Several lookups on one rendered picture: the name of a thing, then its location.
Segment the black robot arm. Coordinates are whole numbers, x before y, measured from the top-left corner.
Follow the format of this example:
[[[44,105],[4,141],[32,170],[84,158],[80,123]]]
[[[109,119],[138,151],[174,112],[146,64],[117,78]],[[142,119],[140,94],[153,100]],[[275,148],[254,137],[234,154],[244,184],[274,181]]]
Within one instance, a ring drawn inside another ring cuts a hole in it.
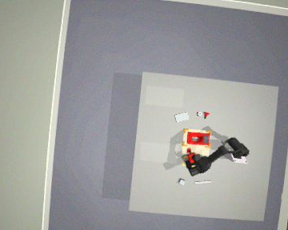
[[[249,149],[241,143],[237,138],[230,138],[226,141],[234,151],[226,150],[224,145],[218,147],[213,153],[211,153],[207,158],[201,158],[199,154],[195,154],[192,156],[192,161],[194,161],[193,167],[189,168],[188,171],[191,176],[195,176],[199,173],[204,173],[210,169],[210,166],[214,161],[216,161],[219,157],[232,153],[234,158],[242,159],[241,156],[247,157],[249,153]],[[226,143],[225,142],[225,143]]]

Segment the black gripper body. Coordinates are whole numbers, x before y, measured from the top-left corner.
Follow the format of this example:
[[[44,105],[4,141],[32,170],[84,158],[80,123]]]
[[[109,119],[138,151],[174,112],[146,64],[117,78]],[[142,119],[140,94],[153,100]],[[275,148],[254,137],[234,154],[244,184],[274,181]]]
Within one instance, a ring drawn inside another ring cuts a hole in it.
[[[203,156],[202,158],[207,158],[207,156]],[[189,169],[195,162],[186,161],[186,167]]]

